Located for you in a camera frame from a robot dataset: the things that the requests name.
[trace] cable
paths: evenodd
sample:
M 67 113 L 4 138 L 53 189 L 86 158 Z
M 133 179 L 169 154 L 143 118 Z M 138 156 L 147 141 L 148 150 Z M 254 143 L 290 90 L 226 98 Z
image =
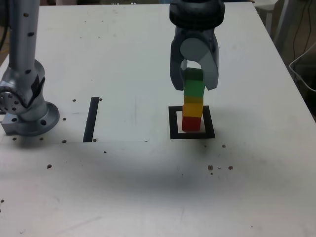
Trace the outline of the cable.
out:
M 311 88 L 306 84 L 306 82 L 301 78 L 301 76 L 298 75 L 298 74 L 295 72 L 295 69 L 294 69 L 294 68 L 291 68 L 291 66 L 294 65 L 294 63 L 296 63 L 296 61 L 298 61 L 298 60 L 299 60 L 301 57 L 303 57 L 306 53 L 308 53 L 315 45 L 316 45 L 316 42 L 315 42 L 305 53 L 303 53 L 301 56 L 299 56 L 297 59 L 295 59 L 295 60 L 294 60 L 293 62 L 291 62 L 290 65 L 289 65 L 289 69 L 294 73 L 294 75 L 297 76 L 297 78 L 298 78 L 299 80 L 301 80 L 302 83 L 303 83 L 309 90 L 311 90 L 312 92 L 316 92 L 316 90 L 311 89 Z
M 308 8 L 307 8 L 308 23 L 309 23 L 310 31 L 309 31 L 308 36 L 307 36 L 307 41 L 305 43 L 305 47 L 304 47 L 303 53 L 305 53 L 305 50 L 307 48 L 308 42 L 310 41 L 310 36 L 311 36 L 311 33 L 312 33 L 311 12 L 310 12 L 310 8 L 311 8 L 311 5 L 312 5 L 312 2 L 313 2 L 313 0 L 310 1 L 310 4 L 308 5 Z
M 6 33 L 8 31 L 8 26 L 9 26 L 9 3 L 8 3 L 8 0 L 4 0 L 4 31 L 3 31 L 3 35 L 0 41 L 0 51 L 4 44 Z
M 295 33 L 295 36 L 294 36 L 294 40 L 293 40 L 293 45 L 292 45 L 293 54 L 294 54 L 293 60 L 295 60 L 295 48 L 294 48 L 294 43 L 295 43 L 295 40 L 296 40 L 297 33 L 298 33 L 298 31 L 299 31 L 299 29 L 300 29 L 300 27 L 301 27 L 301 24 L 302 24 L 303 15 L 304 15 L 304 11 L 305 11 L 305 8 L 306 8 L 306 6 L 307 6 L 307 3 L 308 3 L 308 1 L 306 1 L 305 4 L 304 4 L 303 11 L 302 11 L 302 14 L 301 14 L 301 19 L 300 19 L 300 22 L 299 22 L 299 24 L 298 24 L 298 27 L 297 27 L 297 30 L 296 30 L 296 33 Z M 294 82 L 297 83 L 296 75 L 294 76 Z

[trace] black tape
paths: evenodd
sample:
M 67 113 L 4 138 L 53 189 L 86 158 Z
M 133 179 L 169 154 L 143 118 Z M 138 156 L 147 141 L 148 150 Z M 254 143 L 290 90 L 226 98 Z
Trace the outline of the black tape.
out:
M 85 125 L 83 142 L 92 142 L 95 120 L 97 119 L 99 97 L 92 97 L 89 107 L 87 123 Z

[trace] red block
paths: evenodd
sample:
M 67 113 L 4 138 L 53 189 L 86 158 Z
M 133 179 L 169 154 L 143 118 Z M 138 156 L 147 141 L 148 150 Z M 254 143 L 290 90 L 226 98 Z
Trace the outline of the red block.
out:
M 185 132 L 199 131 L 201 118 L 182 116 L 182 130 Z

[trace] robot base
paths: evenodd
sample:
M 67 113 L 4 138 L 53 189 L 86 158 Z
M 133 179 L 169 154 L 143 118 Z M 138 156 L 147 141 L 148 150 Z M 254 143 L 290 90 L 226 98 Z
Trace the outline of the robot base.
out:
M 17 115 L 6 114 L 2 127 L 7 135 L 37 136 L 51 130 L 59 120 L 58 108 L 46 102 L 47 113 L 36 121 L 23 121 Z

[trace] black square outline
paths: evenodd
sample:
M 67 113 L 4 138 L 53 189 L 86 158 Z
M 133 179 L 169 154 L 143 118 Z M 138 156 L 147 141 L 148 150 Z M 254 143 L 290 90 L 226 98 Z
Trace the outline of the black square outline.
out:
M 169 106 L 169 126 L 170 126 L 170 139 L 207 139 L 215 138 L 211 113 L 209 106 L 203 106 L 203 120 L 205 126 L 205 133 L 179 133 L 177 111 L 182 111 L 182 106 Z

